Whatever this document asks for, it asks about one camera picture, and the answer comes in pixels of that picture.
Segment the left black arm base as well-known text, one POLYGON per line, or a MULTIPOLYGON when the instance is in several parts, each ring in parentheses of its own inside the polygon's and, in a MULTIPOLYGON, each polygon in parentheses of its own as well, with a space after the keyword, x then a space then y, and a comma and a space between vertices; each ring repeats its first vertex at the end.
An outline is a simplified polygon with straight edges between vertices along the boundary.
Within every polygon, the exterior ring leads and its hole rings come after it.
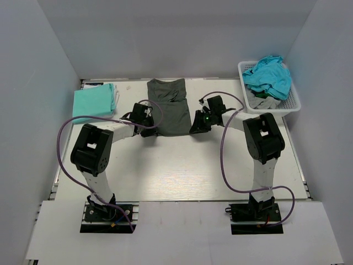
MULTIPOLYGON (((129 218, 133 229, 138 222, 138 203, 122 203, 118 205, 129 218)), ((105 213, 85 203, 80 233, 82 234, 132 234, 130 224, 124 214, 113 208, 105 213)))

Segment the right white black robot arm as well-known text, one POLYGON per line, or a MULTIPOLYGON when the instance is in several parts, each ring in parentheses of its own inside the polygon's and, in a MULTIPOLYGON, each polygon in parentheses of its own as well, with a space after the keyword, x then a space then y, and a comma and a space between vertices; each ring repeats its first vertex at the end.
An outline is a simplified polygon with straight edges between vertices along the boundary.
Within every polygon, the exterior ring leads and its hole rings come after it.
POLYGON ((281 131, 271 113, 262 115, 248 114, 235 111, 234 113, 216 113, 198 111, 201 132, 206 133, 213 125, 224 127, 221 138, 220 166, 221 174, 226 186, 237 193, 248 193, 255 203, 250 204, 249 213, 255 220, 262 220, 269 213, 266 203, 274 200, 272 191, 274 170, 281 152, 285 148, 285 141, 281 131), (224 142, 227 129, 244 132, 248 152, 253 159, 254 175, 251 190, 237 190, 230 186, 224 171, 224 142))

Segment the dark grey t-shirt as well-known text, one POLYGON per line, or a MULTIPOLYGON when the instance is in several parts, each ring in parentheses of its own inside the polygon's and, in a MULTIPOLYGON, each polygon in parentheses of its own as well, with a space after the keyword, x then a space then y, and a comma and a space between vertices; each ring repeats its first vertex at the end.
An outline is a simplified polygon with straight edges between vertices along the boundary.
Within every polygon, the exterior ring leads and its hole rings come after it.
POLYGON ((161 136, 184 136, 191 128, 190 112, 186 98, 185 80, 171 82, 152 79, 147 82, 148 99, 157 103, 152 110, 157 133, 161 136))

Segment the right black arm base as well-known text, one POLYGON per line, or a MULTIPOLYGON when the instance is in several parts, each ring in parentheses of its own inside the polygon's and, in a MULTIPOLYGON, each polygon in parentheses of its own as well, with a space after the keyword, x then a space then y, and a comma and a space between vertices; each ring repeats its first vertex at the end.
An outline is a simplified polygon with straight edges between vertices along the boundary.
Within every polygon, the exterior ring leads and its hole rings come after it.
POLYGON ((250 208, 249 203, 229 204, 225 208, 231 221, 232 235, 276 235, 283 234, 281 213, 277 203, 259 213, 250 208))

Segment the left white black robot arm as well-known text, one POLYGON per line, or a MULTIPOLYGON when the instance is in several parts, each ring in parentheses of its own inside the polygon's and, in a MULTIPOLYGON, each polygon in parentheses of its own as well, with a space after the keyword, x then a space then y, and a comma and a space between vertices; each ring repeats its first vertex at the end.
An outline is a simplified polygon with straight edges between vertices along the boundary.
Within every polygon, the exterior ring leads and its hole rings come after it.
POLYGON ((182 182, 198 169, 200 139, 158 135, 149 108, 101 120, 82 125, 70 161, 89 189, 88 202, 99 205, 104 220, 115 217, 114 204, 122 201, 171 200, 156 189, 168 181, 182 182))

